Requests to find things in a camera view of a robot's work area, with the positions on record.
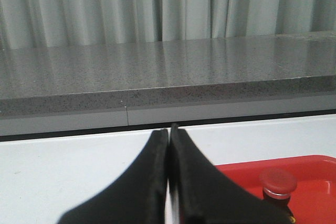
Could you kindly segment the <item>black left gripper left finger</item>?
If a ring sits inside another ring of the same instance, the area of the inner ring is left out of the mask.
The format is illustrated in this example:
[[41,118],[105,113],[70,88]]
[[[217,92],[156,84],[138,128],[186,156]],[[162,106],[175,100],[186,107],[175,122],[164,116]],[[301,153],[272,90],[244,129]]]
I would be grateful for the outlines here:
[[59,223],[164,223],[168,131],[154,130],[132,164]]

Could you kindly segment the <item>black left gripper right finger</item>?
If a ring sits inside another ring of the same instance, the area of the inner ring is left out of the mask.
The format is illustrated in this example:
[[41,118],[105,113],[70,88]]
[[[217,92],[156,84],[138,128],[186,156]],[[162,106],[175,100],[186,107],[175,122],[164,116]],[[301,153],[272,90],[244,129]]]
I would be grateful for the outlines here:
[[221,173],[176,124],[170,132],[169,183],[180,223],[290,222],[284,211]]

